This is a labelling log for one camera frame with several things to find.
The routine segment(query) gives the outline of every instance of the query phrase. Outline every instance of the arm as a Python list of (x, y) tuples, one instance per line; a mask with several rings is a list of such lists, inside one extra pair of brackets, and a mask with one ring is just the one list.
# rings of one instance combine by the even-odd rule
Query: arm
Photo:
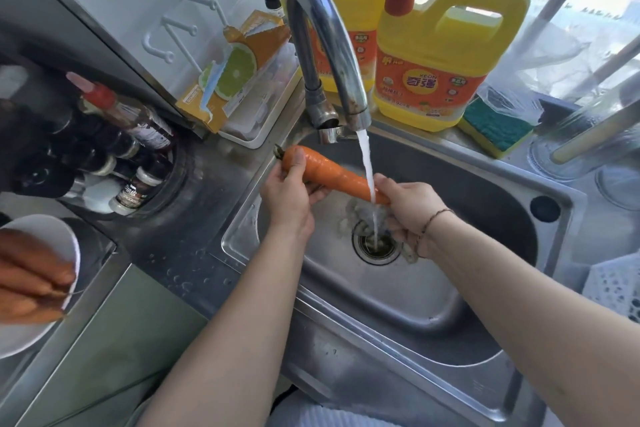
[(287, 178), (280, 164), (262, 198), (269, 230), (227, 301), (184, 352), (160, 386), (140, 427), (259, 427), (264, 425), (284, 354), (300, 270), (314, 229), (302, 184), (304, 155)]
[(433, 259), (567, 427), (640, 418), (640, 327), (567, 289), (445, 208), (424, 183), (376, 185), (394, 235)]

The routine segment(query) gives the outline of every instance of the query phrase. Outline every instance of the white plate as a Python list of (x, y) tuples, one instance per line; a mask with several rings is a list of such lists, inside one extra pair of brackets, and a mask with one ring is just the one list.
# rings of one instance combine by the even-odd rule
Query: white plate
[[(76, 234), (67, 223), (48, 214), (31, 214), (23, 216), (2, 228), (19, 230), (42, 240), (49, 245), (63, 260), (73, 262), (76, 269), (76, 280), (69, 288), (69, 295), (62, 304), (67, 307), (71, 293), (76, 289), (80, 270), (80, 246)], [(20, 353), (44, 336), (55, 323), (34, 325), (0, 325), (0, 358)]]

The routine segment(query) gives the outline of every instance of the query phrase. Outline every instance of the faucet spout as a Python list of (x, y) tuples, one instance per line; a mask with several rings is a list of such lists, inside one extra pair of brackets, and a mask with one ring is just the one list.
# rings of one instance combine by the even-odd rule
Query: faucet spout
[(314, 128), (333, 128), (338, 115), (324, 97), (324, 90), (314, 61), (307, 19), (315, 29), (338, 89), (347, 126), (364, 130), (371, 124), (358, 59), (353, 52), (347, 29), (332, 0), (286, 0), (293, 43), (296, 46), (302, 76), (305, 80), (307, 112)]

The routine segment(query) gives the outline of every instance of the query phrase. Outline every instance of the bracelet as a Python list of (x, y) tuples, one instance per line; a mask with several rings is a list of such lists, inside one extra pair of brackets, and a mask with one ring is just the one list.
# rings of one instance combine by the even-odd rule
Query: bracelet
[(442, 214), (442, 213), (447, 212), (447, 211), (451, 211), (453, 214), (455, 214), (455, 212), (454, 212), (452, 209), (449, 209), (449, 208), (443, 208), (443, 209), (441, 209), (440, 211), (436, 212), (433, 216), (431, 216), (431, 217), (429, 218), (429, 220), (428, 220), (428, 221), (427, 221), (427, 223), (424, 225), (424, 227), (422, 227), (422, 233), (421, 233), (421, 235), (420, 235), (420, 236), (421, 236), (421, 237), (424, 237), (424, 236), (426, 235), (426, 233), (427, 233), (427, 228), (429, 228), (429, 225), (431, 224), (431, 221), (435, 220), (439, 214)]

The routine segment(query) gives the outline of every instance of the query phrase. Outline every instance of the sink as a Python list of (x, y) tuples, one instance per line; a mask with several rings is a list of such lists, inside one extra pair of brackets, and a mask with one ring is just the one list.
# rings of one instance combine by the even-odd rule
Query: sink
[[(369, 137), (375, 172), (430, 183), (460, 218), (552, 275), (579, 224), (582, 193), (380, 117)], [(364, 174), (357, 142), (321, 146), (304, 117), (282, 142), (293, 143)], [(255, 253), (268, 227), (258, 193), (266, 169), (222, 240), (225, 253), (240, 264)], [(555, 216), (538, 212), (540, 199), (547, 210), (557, 210)], [(410, 263), (390, 237), (374, 250), (354, 219), (354, 201), (333, 192), (314, 205), (316, 230), (298, 298), (373, 343), (400, 375), (428, 380), (425, 389), (445, 405), (464, 404), (475, 419), (506, 420), (522, 379), (510, 359), (435, 263)]]

